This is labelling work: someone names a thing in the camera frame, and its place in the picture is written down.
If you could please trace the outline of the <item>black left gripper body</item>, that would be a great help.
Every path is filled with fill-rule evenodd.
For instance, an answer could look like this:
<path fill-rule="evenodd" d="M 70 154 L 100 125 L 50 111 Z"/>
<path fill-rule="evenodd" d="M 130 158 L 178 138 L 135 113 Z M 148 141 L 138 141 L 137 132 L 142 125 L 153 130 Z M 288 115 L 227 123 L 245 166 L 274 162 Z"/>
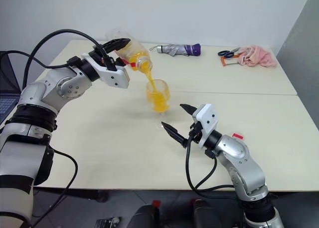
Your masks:
<path fill-rule="evenodd" d="M 97 46 L 93 46 L 93 60 L 106 70 L 117 71 L 116 65 L 122 66 L 122 60 L 119 57 L 114 60 L 104 49 L 102 50 L 103 52 Z"/>

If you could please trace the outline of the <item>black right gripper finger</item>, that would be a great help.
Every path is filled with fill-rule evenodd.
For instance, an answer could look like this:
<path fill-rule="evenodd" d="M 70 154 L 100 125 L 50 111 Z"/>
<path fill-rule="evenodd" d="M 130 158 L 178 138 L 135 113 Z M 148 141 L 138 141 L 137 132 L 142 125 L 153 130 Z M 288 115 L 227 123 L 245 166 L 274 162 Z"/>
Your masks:
<path fill-rule="evenodd" d="M 172 127 L 170 124 L 167 124 L 165 122 L 161 122 L 163 128 L 166 130 L 166 132 L 179 144 L 182 145 L 182 147 L 187 147 L 187 139 L 183 137 L 181 134 L 178 133 L 178 131 Z"/>
<path fill-rule="evenodd" d="M 184 109 L 189 115 L 192 115 L 196 111 L 195 107 L 188 104 L 180 104 L 180 107 Z"/>

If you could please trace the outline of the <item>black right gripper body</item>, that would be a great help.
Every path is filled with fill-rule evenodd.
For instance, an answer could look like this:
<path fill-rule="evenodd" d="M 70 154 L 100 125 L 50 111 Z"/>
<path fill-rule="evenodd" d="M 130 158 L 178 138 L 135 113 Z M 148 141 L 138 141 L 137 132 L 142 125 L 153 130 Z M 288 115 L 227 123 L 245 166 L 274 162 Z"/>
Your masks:
<path fill-rule="evenodd" d="M 202 138 L 202 125 L 199 121 L 197 121 L 196 116 L 191 113 L 191 116 L 194 120 L 194 123 L 190 126 L 189 132 L 189 141 L 194 141 L 195 143 L 199 143 L 200 139 Z"/>

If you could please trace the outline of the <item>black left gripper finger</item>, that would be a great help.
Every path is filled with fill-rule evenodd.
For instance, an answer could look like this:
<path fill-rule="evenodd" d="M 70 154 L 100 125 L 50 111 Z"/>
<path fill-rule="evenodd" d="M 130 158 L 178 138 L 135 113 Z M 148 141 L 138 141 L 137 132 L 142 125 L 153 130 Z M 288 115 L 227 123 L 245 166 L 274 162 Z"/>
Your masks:
<path fill-rule="evenodd" d="M 118 51 L 127 46 L 130 41 L 129 38 L 116 38 L 102 44 L 102 48 L 105 51 Z"/>

